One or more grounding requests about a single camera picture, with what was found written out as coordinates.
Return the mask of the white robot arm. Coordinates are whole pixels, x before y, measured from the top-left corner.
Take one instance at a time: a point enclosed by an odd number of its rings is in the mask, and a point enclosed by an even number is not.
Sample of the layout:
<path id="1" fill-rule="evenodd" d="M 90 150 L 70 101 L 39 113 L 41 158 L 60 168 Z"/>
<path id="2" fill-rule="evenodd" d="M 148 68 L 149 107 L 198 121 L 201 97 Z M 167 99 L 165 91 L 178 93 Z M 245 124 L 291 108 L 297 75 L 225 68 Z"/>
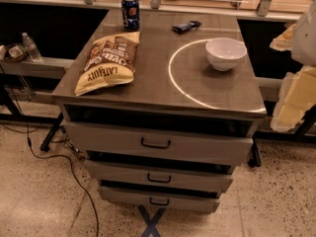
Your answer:
<path id="1" fill-rule="evenodd" d="M 296 22 L 291 45 L 293 60 L 304 65 L 316 66 L 316 0 Z"/>

